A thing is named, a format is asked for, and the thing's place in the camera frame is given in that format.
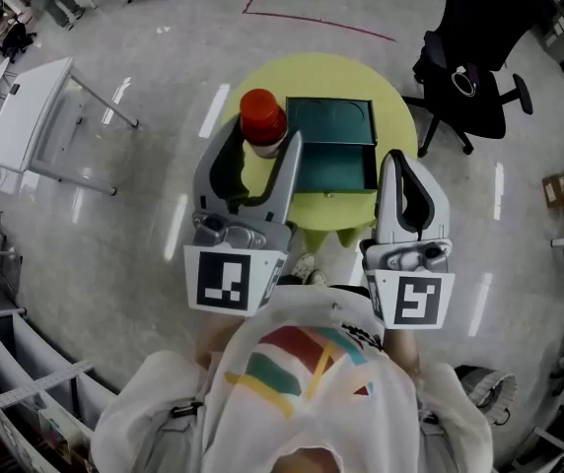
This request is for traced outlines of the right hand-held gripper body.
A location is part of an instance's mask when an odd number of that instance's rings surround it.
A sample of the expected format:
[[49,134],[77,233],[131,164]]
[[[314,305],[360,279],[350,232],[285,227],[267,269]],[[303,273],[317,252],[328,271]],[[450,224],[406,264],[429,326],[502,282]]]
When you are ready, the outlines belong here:
[[440,329],[456,275],[446,239],[360,243],[374,316],[387,329]]

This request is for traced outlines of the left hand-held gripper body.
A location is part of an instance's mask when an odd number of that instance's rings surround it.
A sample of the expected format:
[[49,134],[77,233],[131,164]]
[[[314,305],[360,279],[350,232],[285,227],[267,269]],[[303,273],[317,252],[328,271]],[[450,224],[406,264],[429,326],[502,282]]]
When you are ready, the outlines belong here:
[[192,309],[253,316],[282,275],[295,226],[211,212],[193,215],[193,242],[183,247]]

